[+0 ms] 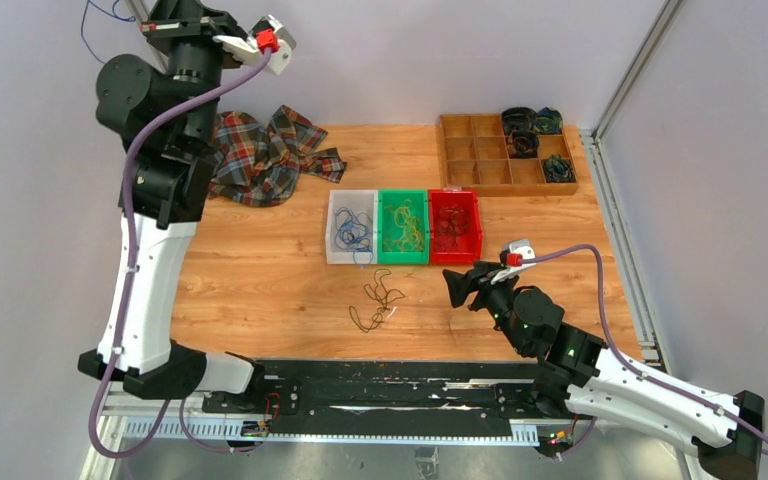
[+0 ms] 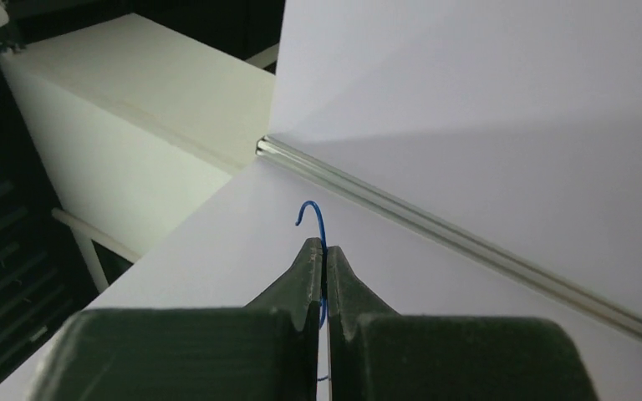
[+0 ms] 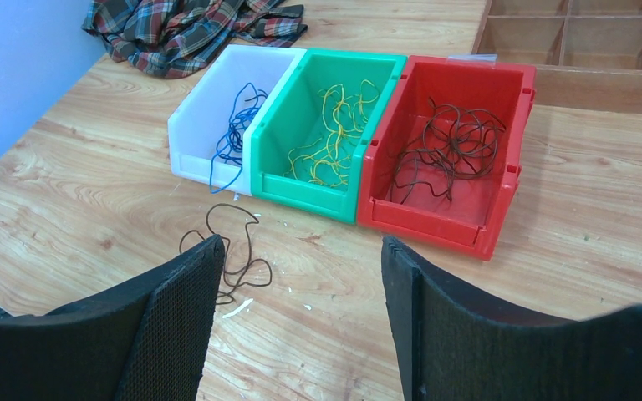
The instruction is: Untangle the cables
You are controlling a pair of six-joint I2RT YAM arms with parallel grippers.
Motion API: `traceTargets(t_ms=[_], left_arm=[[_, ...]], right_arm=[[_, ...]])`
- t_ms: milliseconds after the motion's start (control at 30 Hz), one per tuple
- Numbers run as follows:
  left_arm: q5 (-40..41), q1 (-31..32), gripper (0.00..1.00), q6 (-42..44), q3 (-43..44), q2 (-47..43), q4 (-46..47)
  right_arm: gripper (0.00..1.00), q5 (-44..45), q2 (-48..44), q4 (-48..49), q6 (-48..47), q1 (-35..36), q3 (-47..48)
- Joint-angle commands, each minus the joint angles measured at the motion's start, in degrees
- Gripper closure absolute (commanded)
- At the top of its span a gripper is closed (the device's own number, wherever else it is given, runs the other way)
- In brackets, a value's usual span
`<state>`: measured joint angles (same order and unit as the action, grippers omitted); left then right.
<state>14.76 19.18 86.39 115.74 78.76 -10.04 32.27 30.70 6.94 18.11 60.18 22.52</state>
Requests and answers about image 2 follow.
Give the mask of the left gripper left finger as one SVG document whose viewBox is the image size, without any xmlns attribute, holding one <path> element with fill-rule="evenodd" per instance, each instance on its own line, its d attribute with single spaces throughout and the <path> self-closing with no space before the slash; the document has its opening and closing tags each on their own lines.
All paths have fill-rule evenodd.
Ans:
<svg viewBox="0 0 642 401">
<path fill-rule="evenodd" d="M 313 400 L 323 245 L 243 307 L 109 308 L 73 315 L 30 400 Z"/>
</svg>

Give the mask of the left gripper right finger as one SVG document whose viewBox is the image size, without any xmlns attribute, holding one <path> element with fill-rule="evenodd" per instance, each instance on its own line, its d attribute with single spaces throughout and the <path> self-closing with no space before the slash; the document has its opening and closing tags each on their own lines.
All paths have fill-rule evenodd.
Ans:
<svg viewBox="0 0 642 401">
<path fill-rule="evenodd" d="M 327 254 L 333 400 L 595 400 L 570 336 L 535 317 L 398 313 Z"/>
</svg>

